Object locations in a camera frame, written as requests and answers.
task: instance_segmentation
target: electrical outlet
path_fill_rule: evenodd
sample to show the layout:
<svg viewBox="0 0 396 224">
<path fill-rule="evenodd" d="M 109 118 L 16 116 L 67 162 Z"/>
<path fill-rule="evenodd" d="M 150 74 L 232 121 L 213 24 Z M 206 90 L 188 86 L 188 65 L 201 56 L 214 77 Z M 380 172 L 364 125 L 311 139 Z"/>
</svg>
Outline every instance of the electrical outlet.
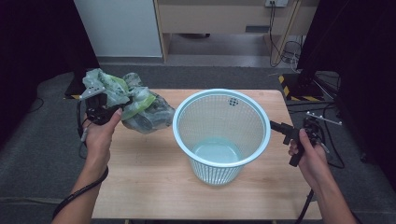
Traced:
<svg viewBox="0 0 396 224">
<path fill-rule="evenodd" d="M 286 7 L 288 5 L 288 2 L 289 0 L 265 0 L 265 6 Z"/>
</svg>

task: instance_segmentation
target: wrist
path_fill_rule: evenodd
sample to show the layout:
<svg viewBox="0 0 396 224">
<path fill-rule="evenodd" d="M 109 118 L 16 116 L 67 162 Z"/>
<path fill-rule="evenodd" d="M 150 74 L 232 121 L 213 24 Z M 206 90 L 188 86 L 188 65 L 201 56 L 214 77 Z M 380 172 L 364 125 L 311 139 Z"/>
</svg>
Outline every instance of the wrist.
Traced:
<svg viewBox="0 0 396 224">
<path fill-rule="evenodd" d="M 326 200 L 326 197 L 342 195 L 341 190 L 338 188 L 338 185 L 332 176 L 323 179 L 314 189 L 314 192 L 317 194 L 319 201 Z"/>
<path fill-rule="evenodd" d="M 107 168 L 106 163 L 94 162 L 86 160 L 81 174 L 87 176 L 90 180 L 94 181 L 100 178 Z"/>
</svg>

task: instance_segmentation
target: wooden table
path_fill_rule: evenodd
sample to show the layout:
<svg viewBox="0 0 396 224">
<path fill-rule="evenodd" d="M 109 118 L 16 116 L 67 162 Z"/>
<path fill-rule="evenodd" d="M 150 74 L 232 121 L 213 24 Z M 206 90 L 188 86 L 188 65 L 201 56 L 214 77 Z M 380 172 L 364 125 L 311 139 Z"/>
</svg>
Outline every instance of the wooden table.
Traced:
<svg viewBox="0 0 396 224">
<path fill-rule="evenodd" d="M 173 108 L 198 90 L 152 90 Z M 291 124 L 280 91 L 241 90 L 270 120 Z M 94 218 L 124 219 L 296 219 L 310 188 L 298 168 L 289 165 L 284 136 L 271 132 L 258 159 L 230 184 L 211 187 L 193 173 L 172 127 L 141 134 L 117 126 L 111 145 L 109 175 L 102 184 Z M 305 219 L 321 219 L 310 204 Z"/>
</svg>

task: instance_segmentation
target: wastebasket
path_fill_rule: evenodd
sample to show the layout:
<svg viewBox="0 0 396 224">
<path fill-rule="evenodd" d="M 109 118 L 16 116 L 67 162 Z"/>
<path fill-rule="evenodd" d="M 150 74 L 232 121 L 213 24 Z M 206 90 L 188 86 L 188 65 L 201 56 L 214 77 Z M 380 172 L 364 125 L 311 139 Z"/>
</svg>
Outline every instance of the wastebasket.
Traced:
<svg viewBox="0 0 396 224">
<path fill-rule="evenodd" d="M 199 91 L 184 100 L 174 116 L 173 132 L 195 175 L 208 185 L 234 180 L 268 145 L 268 116 L 238 91 Z"/>
</svg>

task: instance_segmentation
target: dark curtain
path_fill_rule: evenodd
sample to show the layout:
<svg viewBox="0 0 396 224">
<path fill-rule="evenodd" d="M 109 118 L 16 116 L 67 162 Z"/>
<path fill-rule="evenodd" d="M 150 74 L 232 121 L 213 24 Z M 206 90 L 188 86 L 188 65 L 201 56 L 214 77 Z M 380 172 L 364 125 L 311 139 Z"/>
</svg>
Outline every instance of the dark curtain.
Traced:
<svg viewBox="0 0 396 224">
<path fill-rule="evenodd" d="M 81 78 L 94 67 L 73 0 L 0 0 L 0 145 L 28 112 L 39 83 L 67 72 Z"/>
<path fill-rule="evenodd" d="M 320 0 L 298 68 L 341 77 L 337 104 L 369 161 L 380 165 L 396 190 L 393 144 L 396 2 Z"/>
</svg>

